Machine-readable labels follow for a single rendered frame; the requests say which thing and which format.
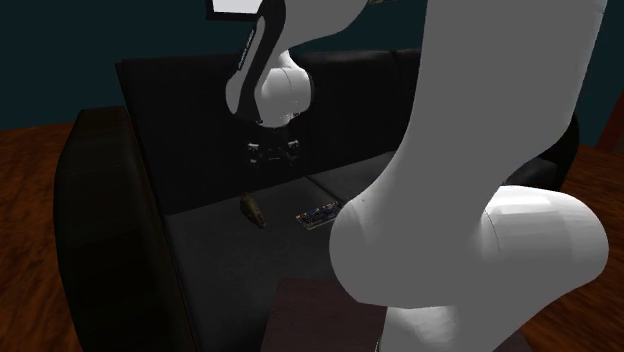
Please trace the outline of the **black sofa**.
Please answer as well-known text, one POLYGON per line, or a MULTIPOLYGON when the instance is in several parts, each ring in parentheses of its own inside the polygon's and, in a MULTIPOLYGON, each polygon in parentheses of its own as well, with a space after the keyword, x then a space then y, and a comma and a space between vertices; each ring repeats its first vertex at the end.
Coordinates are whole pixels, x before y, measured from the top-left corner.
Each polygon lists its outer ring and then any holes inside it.
POLYGON ((330 225, 383 170, 411 112, 420 53, 295 56, 315 86, 287 127, 293 167, 246 162, 259 127, 234 118, 234 54, 126 59, 125 105, 82 110, 59 157, 58 268, 83 352, 260 352, 280 279, 336 281, 330 225), (266 227, 240 211, 243 192, 266 227))

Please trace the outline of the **black framed wall picture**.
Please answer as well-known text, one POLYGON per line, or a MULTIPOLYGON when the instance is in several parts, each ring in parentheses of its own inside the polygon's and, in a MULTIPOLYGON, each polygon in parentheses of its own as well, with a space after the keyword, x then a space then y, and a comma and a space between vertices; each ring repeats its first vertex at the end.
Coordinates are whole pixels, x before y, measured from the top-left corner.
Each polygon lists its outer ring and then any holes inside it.
POLYGON ((253 21, 263 0, 205 0, 206 19, 253 21))

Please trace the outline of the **flat blue patterned book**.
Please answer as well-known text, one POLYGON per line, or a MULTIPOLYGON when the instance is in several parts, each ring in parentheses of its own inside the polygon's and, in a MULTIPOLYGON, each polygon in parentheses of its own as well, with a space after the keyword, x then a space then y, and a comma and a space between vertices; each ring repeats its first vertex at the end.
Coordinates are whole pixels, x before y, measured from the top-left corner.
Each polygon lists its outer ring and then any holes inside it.
POLYGON ((342 204, 339 201, 323 205, 296 216, 296 220, 307 230, 315 229, 336 219, 342 204))

